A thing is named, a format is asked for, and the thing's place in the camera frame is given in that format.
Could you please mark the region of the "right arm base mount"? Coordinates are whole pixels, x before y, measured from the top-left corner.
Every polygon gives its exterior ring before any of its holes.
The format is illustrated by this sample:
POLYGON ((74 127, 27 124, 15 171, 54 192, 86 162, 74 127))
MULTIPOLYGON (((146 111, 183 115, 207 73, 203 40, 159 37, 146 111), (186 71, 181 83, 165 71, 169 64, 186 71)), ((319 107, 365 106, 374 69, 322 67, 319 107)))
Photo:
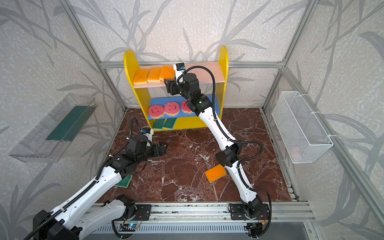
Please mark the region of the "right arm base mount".
POLYGON ((250 210, 245 209, 243 204, 228 204, 228 211, 231 215, 231 220, 256 220, 267 221, 270 217, 270 208, 268 204, 262 204, 262 207, 255 213, 251 214, 250 210))

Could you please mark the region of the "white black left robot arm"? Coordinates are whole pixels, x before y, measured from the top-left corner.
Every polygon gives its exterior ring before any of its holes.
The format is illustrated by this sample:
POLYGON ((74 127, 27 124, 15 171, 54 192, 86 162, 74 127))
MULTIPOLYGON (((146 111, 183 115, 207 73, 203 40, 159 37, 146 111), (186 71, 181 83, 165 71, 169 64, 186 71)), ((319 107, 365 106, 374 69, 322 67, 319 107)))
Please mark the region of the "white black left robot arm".
POLYGON ((33 230, 27 240, 81 240, 107 222, 135 215, 134 201, 118 196, 108 205, 87 217, 86 211, 111 187, 136 170, 138 164, 166 154, 168 144, 154 144, 151 135, 130 137, 127 143, 110 156, 97 175, 76 194, 52 211, 40 211, 33 218, 33 230))

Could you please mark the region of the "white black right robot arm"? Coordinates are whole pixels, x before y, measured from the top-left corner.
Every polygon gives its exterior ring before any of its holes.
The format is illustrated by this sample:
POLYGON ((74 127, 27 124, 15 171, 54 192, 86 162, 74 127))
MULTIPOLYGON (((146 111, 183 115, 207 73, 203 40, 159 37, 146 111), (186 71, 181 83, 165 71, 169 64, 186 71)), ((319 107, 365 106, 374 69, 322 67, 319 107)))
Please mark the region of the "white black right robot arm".
POLYGON ((238 141, 226 129, 216 112, 216 81, 214 74, 208 68, 193 66, 187 69, 184 63, 175 64, 173 68, 174 78, 164 80, 167 92, 172 96, 179 94, 185 98, 187 107, 207 125, 221 150, 216 154, 217 161, 227 170, 234 181, 240 194, 245 216, 250 220, 255 219, 263 207, 263 202, 258 191, 251 187, 242 163, 261 155, 262 143, 259 141, 238 141), (211 97, 201 92, 199 80, 196 74, 192 73, 192 70, 195 69, 204 70, 211 76, 213 82, 211 97), (240 152, 244 144, 258 145, 260 151, 253 157, 241 160, 240 152))

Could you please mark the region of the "green sponge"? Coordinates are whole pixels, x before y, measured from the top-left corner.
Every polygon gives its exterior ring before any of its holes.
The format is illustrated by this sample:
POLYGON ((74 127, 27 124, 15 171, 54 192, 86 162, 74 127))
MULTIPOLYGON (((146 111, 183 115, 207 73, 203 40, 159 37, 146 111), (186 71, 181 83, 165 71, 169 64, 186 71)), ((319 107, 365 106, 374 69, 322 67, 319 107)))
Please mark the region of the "green sponge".
POLYGON ((163 129, 165 130, 173 130, 176 124, 177 118, 168 118, 166 119, 163 129))
POLYGON ((120 182, 118 182, 117 184, 115 184, 115 187, 119 187, 119 188, 128 188, 131 180, 133 178, 133 175, 127 175, 125 176, 120 182))
POLYGON ((165 121, 166 121, 165 119, 156 119, 154 124, 153 124, 153 129, 162 131, 165 121))

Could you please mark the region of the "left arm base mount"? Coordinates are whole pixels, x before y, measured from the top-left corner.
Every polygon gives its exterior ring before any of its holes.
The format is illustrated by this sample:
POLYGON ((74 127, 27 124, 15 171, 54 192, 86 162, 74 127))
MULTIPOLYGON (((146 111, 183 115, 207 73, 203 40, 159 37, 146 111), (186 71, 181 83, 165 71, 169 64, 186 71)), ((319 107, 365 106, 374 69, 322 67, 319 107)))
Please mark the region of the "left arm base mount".
POLYGON ((120 220, 148 221, 151 214, 152 205, 139 204, 126 207, 120 220))

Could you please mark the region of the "pink smiley sponge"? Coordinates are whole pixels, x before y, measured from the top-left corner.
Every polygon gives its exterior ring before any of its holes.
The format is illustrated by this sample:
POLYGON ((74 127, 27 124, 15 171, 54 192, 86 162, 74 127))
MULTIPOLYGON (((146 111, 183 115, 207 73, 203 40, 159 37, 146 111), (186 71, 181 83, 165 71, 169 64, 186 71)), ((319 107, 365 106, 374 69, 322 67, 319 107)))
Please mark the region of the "pink smiley sponge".
POLYGON ((187 102, 188 102, 188 101, 184 101, 184 102, 182 102, 181 110, 182 110, 182 112, 185 113, 185 114, 192 114, 193 111, 187 106, 187 102))
POLYGON ((165 115, 165 109, 161 105, 152 105, 148 109, 148 114, 152 119, 160 119, 165 115))
POLYGON ((164 106, 165 114, 168 116, 177 116, 180 113, 180 105, 177 102, 169 102, 164 106))

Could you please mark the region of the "orange sponge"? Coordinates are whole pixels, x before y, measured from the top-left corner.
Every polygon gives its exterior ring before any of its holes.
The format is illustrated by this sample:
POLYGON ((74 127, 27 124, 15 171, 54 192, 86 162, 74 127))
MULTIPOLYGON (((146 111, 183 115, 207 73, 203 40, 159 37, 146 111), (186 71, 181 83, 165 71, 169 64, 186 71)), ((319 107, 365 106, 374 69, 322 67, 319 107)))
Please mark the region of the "orange sponge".
POLYGON ((227 171, 222 165, 217 165, 205 171, 205 175, 210 183, 215 182, 216 180, 222 178, 226 174, 227 174, 227 171))
POLYGON ((135 72, 133 83, 135 86, 146 85, 148 83, 147 78, 149 75, 149 69, 138 69, 135 72))
POLYGON ((159 80, 164 81, 164 80, 173 80, 175 78, 175 70, 173 67, 168 67, 168 66, 163 66, 159 80))
POLYGON ((147 82, 148 83, 159 83, 160 80, 160 75, 162 72, 163 68, 151 68, 149 75, 147 77, 147 82))

